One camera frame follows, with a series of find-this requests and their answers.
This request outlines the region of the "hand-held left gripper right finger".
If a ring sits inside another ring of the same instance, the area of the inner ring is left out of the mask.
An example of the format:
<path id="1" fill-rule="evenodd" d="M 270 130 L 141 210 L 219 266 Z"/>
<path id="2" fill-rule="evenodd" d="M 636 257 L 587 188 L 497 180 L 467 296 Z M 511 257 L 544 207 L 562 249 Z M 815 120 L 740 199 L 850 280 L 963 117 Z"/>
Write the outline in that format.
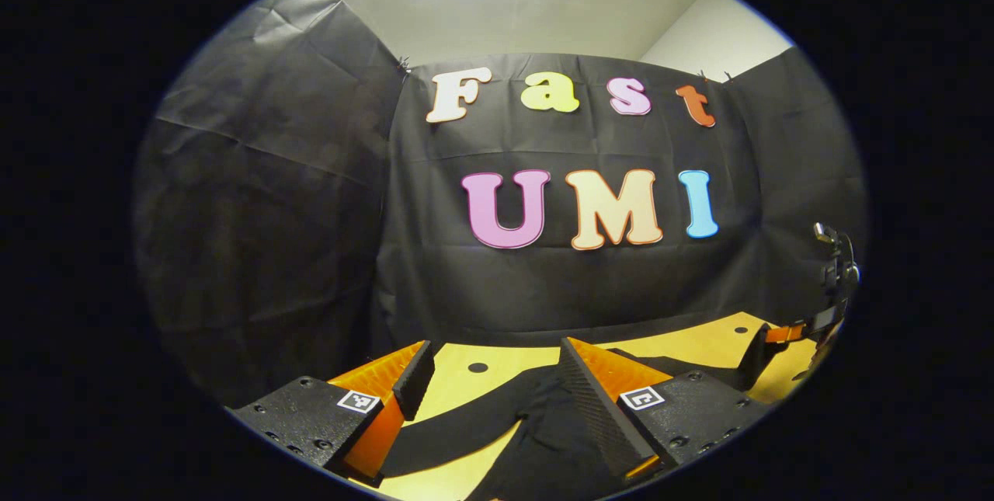
<path id="1" fill-rule="evenodd" d="M 706 371 L 671 376 L 572 337 L 561 339 L 558 373 L 624 485 L 702 458 L 771 410 Z"/>

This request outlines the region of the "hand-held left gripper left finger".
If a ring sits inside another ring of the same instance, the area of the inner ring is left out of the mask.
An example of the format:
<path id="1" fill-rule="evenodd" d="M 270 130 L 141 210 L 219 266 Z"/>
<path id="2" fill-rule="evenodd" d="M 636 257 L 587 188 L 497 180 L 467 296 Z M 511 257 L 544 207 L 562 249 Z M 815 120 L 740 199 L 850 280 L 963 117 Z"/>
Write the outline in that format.
<path id="1" fill-rule="evenodd" d="M 423 339 L 330 380 L 302 376 L 228 412 L 253 433 L 343 477 L 376 486 L 425 398 L 436 365 Z"/>

